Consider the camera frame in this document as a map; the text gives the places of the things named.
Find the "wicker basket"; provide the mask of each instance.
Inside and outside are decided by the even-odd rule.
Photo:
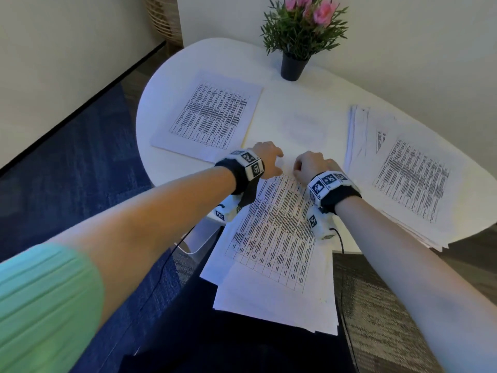
[[[150,19],[169,43],[183,47],[177,0],[145,0]]]

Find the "potted plant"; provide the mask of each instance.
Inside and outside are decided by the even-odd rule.
[[[267,54],[283,52],[281,76],[288,81],[299,79],[312,55],[338,46],[338,38],[347,39],[347,22],[333,0],[270,0],[270,12],[264,13],[261,26]]]

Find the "flower pot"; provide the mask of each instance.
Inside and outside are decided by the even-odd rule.
[[[295,60],[283,54],[281,76],[287,81],[297,81],[309,60]]]

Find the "black and white square marker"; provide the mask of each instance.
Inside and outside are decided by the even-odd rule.
[[[335,176],[341,181],[348,181],[348,178],[343,174],[335,174]]]
[[[258,176],[260,174],[259,162],[254,163],[252,166],[252,174],[253,176]]]
[[[309,217],[309,222],[311,223],[311,228],[314,228],[314,226],[318,225],[318,221],[316,220],[316,217],[314,215]]]
[[[328,185],[328,184],[332,184],[333,182],[336,182],[337,181],[337,178],[335,178],[335,176],[333,174],[328,174],[327,176],[321,178],[323,180],[323,182]]]
[[[314,191],[314,193],[317,195],[319,194],[322,189],[324,188],[325,186],[321,183],[321,181],[317,181],[316,183],[313,184],[312,186],[312,190]]]
[[[251,163],[251,162],[254,162],[255,161],[255,157],[252,156],[249,152],[245,152],[242,154],[242,158],[247,161],[248,163]]]
[[[222,213],[220,213],[220,212],[216,211],[216,216],[218,216],[221,220],[223,220],[223,221],[224,221],[224,214],[222,214]]]

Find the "black pants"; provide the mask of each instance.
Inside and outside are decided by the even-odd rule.
[[[355,372],[342,325],[336,337],[214,310],[217,286],[199,277],[211,251],[212,248],[154,325],[139,354],[123,359],[120,372],[191,371],[178,367],[189,358],[202,358],[198,350],[205,345],[216,346],[218,351],[230,349],[230,357],[246,358],[246,361],[250,360],[250,354],[254,356],[265,346],[264,351],[270,347],[296,371],[324,368],[340,373]],[[253,371],[248,365],[244,368],[244,371]]]

